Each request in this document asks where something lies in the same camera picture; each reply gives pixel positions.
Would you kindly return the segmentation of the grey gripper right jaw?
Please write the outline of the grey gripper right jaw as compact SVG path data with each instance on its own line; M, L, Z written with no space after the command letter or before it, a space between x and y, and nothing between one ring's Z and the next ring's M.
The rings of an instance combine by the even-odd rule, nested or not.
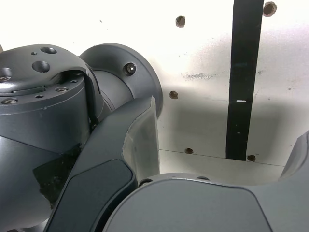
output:
M306 232L309 135L300 136L277 182L227 185L159 178L127 196L106 232Z

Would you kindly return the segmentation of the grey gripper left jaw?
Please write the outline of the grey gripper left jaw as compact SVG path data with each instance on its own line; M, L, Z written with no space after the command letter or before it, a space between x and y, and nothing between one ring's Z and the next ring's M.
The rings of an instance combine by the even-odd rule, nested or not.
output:
M46 225L48 232L100 232L140 181L160 173L154 97L107 116L81 151Z

